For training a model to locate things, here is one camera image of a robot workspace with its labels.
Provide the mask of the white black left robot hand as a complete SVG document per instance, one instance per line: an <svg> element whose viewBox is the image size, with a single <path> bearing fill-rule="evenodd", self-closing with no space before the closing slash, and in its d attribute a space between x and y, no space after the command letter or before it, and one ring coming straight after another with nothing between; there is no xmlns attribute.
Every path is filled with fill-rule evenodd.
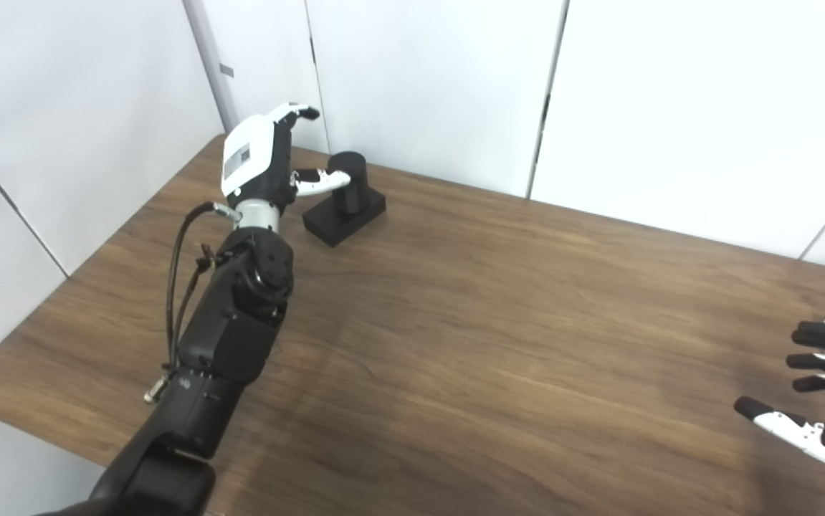
<svg viewBox="0 0 825 516"><path fill-rule="evenodd" d="M226 135L220 190L238 209L264 201L284 211L301 196L320 195L352 183L349 173L295 169L291 164L292 130L299 120L317 120L318 109L286 102L266 115L245 118Z"/></svg>

